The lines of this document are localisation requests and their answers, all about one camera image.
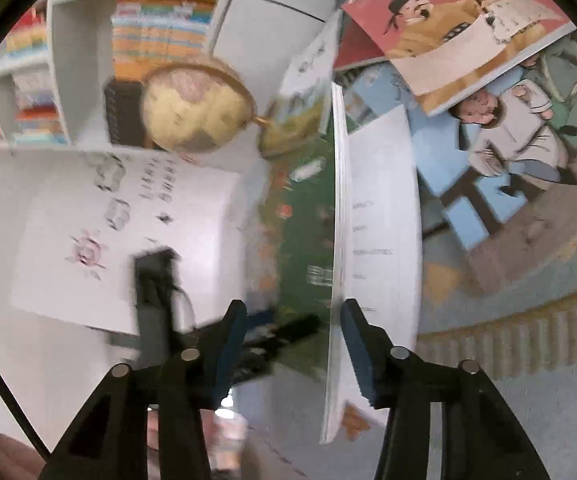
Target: red book cover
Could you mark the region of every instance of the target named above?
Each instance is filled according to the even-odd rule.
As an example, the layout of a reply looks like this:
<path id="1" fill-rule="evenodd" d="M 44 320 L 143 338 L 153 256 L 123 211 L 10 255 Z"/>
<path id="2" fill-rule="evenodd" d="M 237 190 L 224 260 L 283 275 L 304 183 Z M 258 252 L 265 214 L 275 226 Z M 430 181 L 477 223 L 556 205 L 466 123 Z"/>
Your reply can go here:
<path id="1" fill-rule="evenodd" d="M 334 69 L 338 72 L 386 60 L 383 51 L 353 20 L 348 20 L 339 43 Z"/>
<path id="2" fill-rule="evenodd" d="M 39 106 L 23 110 L 16 115 L 17 120 L 58 119 L 59 114 L 54 106 Z"/>
<path id="3" fill-rule="evenodd" d="M 348 0 L 342 8 L 429 115 L 574 30 L 552 0 Z"/>
<path id="4" fill-rule="evenodd" d="M 18 22 L 12 26 L 11 32 L 18 32 L 24 28 L 31 28 L 37 25 L 43 25 L 44 23 L 46 23 L 44 14 L 38 12 L 35 7 L 31 7 L 29 10 L 24 12 Z"/>

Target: bookshelf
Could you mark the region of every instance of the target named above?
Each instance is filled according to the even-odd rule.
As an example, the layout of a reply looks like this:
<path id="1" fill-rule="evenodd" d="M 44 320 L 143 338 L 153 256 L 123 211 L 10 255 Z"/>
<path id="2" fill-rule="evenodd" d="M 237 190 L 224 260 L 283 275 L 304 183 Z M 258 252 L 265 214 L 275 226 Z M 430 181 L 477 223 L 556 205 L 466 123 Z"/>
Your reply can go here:
<path id="1" fill-rule="evenodd" d="M 319 33 L 334 0 L 218 0 L 204 51 L 214 53 L 238 72 L 264 113 L 292 56 Z M 48 48 L 24 57 L 6 56 L 0 46 L 0 129 L 11 145 L 17 133 L 12 73 L 47 66 L 56 107 L 68 145 L 58 150 L 134 151 L 108 141 L 104 117 L 105 82 L 112 76 L 112 26 L 116 0 L 48 0 Z M 198 157 L 200 163 L 245 171 L 258 159 L 257 126 L 249 127 L 225 147 Z"/>

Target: brown surface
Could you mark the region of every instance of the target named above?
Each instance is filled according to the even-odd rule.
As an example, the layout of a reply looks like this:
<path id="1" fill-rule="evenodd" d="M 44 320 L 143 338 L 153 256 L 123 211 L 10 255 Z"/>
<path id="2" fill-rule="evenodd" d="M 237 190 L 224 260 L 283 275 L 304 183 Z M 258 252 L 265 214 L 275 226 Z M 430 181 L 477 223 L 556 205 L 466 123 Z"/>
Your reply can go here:
<path id="1" fill-rule="evenodd" d="M 577 175 L 577 157 L 571 164 Z M 577 186 L 553 185 L 471 253 L 483 291 L 497 292 L 577 238 Z"/>
<path id="2" fill-rule="evenodd" d="M 511 316 L 420 334 L 415 352 L 449 366 L 475 359 L 494 379 L 572 365 L 577 362 L 577 292 Z"/>

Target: book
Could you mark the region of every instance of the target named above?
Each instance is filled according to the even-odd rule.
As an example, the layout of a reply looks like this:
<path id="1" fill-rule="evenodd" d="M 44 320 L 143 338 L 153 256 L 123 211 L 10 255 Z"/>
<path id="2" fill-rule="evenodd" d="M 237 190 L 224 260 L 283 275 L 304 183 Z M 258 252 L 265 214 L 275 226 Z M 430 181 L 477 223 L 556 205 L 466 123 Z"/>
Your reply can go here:
<path id="1" fill-rule="evenodd" d="M 336 72 L 344 72 L 386 60 L 382 50 L 371 40 L 356 22 L 348 18 L 339 42 L 337 59 L 333 68 Z"/>
<path id="2" fill-rule="evenodd" d="M 137 333 L 134 257 L 164 247 L 183 255 L 174 279 L 194 312 L 192 319 L 184 300 L 173 301 L 179 332 L 219 319 L 231 298 L 244 296 L 238 266 L 243 235 L 227 221 L 243 214 L 239 174 L 199 168 L 171 153 L 137 151 L 88 153 L 58 166 L 47 170 L 29 204 L 12 273 L 12 306 Z M 38 245 L 40 238 L 45 243 Z M 43 267 L 33 267 L 38 262 Z M 229 280 L 222 279 L 224 268 Z"/>
<path id="3" fill-rule="evenodd" d="M 28 146 L 35 144 L 68 144 L 65 136 L 50 132 L 27 132 L 22 134 L 12 134 L 13 143 L 17 146 Z"/>
<path id="4" fill-rule="evenodd" d="M 217 0 L 118 0 L 111 16 L 117 79 L 140 81 L 150 72 L 198 53 Z"/>
<path id="5" fill-rule="evenodd" d="M 337 320 L 355 298 L 370 324 L 394 345 L 414 349 L 421 304 L 421 218 L 406 108 L 347 134 L 340 88 L 333 89 L 335 124 L 335 257 L 325 419 L 331 442 L 347 404 L 385 425 L 388 409 L 362 396 Z"/>
<path id="6" fill-rule="evenodd" d="M 575 29 L 552 0 L 347 0 L 342 8 L 430 115 Z"/>
<path id="7" fill-rule="evenodd" d="M 289 152 L 325 135 L 341 17 L 342 12 L 337 10 L 303 53 L 291 60 L 270 106 L 270 124 L 260 136 L 263 157 Z"/>
<path id="8" fill-rule="evenodd" d="M 111 79 L 104 86 L 104 105 L 111 144 L 146 145 L 146 130 L 140 117 L 142 85 Z"/>
<path id="9" fill-rule="evenodd" d="M 345 94 L 349 130 L 407 109 L 417 171 L 444 206 L 484 293 L 577 236 L 577 32 L 428 117 L 390 63 Z"/>

